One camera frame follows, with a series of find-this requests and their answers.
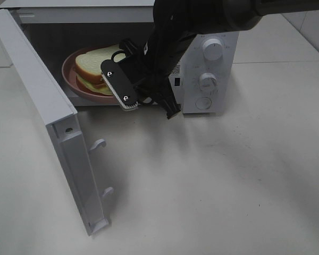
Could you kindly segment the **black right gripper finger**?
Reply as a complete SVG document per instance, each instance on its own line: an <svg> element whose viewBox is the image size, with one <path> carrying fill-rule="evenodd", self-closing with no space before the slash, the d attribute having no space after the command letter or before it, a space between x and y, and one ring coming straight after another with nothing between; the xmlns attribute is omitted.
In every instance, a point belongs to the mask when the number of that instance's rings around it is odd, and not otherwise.
<svg viewBox="0 0 319 255"><path fill-rule="evenodd" d="M177 103L171 87L163 88L160 93L159 104L165 109L168 120L181 111L180 105Z"/></svg>
<svg viewBox="0 0 319 255"><path fill-rule="evenodd" d="M105 60L100 65L102 78L124 111L138 108L138 96L117 62Z"/></svg>

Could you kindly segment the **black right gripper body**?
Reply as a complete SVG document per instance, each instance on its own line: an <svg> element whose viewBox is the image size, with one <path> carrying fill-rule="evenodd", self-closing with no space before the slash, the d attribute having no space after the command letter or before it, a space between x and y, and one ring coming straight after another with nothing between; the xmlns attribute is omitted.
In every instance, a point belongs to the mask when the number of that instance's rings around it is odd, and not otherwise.
<svg viewBox="0 0 319 255"><path fill-rule="evenodd" d="M181 42L150 38L143 47L137 47L132 40L125 39L119 46L121 50L111 60L119 64L132 83L138 104L149 98L151 103L160 105L160 93L171 87L169 76L181 58Z"/></svg>

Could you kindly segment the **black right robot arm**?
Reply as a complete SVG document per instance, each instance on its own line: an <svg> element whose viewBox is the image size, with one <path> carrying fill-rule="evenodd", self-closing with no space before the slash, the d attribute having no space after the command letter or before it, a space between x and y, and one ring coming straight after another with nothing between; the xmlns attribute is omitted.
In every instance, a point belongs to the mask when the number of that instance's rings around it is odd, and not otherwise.
<svg viewBox="0 0 319 255"><path fill-rule="evenodd" d="M161 106L177 113L223 108L239 32L269 14L319 10L319 1L155 1L154 30L142 46L125 39L102 77L122 109Z"/></svg>

